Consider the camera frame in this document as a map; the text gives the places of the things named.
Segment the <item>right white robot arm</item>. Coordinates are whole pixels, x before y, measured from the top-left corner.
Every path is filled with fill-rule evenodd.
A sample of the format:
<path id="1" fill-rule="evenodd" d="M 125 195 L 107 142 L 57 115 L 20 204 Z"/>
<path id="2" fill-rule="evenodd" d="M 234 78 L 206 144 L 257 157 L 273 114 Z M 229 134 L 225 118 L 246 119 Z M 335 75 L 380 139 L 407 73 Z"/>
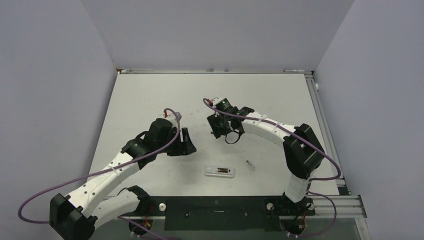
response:
<path id="1" fill-rule="evenodd" d="M 214 111 L 207 120 L 216 138 L 231 132 L 239 136 L 247 133 L 283 149 L 290 178 L 283 193 L 282 207 L 289 214 L 297 213 L 303 206 L 310 181 L 324 159 L 324 149 L 312 128 L 305 123 L 294 126 L 272 120 L 247 106 L 237 108 L 227 98 L 204 98 L 203 103 Z"/>

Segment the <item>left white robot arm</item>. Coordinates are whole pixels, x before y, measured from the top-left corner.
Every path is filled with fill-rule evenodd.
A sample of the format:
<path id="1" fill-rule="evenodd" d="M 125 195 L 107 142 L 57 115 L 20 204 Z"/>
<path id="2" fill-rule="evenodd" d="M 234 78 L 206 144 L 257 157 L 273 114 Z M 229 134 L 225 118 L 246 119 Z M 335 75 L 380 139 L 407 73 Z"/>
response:
<path id="1" fill-rule="evenodd" d="M 64 240 L 88 240 L 97 228 L 126 213 L 143 215 L 150 196 L 137 185 L 106 197 L 158 154 L 179 157 L 196 151 L 188 129 L 178 127 L 175 117 L 157 118 L 147 131 L 129 140 L 99 175 L 67 195 L 55 195 L 50 200 L 48 224 Z"/>

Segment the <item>white remote control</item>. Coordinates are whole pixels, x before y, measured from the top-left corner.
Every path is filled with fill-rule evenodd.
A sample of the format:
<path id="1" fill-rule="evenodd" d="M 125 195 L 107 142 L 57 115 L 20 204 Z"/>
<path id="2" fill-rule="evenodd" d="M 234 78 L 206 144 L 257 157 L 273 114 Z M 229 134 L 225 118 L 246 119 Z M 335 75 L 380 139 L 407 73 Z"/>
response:
<path id="1" fill-rule="evenodd" d="M 204 175 L 207 177 L 231 179 L 235 177 L 236 170 L 233 167 L 206 165 L 204 167 Z"/>

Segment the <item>white battery cover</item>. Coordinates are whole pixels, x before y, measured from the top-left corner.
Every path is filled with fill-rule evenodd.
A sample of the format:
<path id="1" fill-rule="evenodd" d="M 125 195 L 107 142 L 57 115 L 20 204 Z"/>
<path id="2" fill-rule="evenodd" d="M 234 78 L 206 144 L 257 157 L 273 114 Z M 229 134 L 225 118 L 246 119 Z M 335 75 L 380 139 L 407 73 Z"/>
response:
<path id="1" fill-rule="evenodd" d="M 249 167 L 250 170 L 252 170 L 252 171 L 256 170 L 256 166 L 251 161 L 246 160 L 245 164 Z"/>

